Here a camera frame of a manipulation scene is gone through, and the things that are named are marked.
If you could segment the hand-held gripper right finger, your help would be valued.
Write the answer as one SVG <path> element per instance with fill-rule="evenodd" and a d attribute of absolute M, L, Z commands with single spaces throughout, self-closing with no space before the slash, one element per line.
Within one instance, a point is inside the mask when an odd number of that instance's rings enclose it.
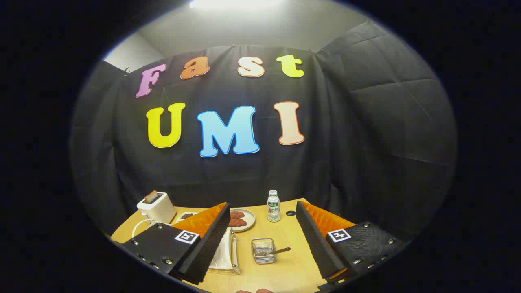
<path fill-rule="evenodd" d="M 354 224 L 307 202 L 297 202 L 296 219 L 327 282 L 355 280 L 404 248 L 404 241 L 370 221 Z"/>

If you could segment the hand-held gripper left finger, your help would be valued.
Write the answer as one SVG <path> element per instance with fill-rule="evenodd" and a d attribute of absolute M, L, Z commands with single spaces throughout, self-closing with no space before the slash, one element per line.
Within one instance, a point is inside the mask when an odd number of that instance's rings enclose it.
<path fill-rule="evenodd" d="M 172 278 L 203 282 L 230 221 L 223 202 L 174 225 L 156 223 L 122 243 L 130 256 Z"/>

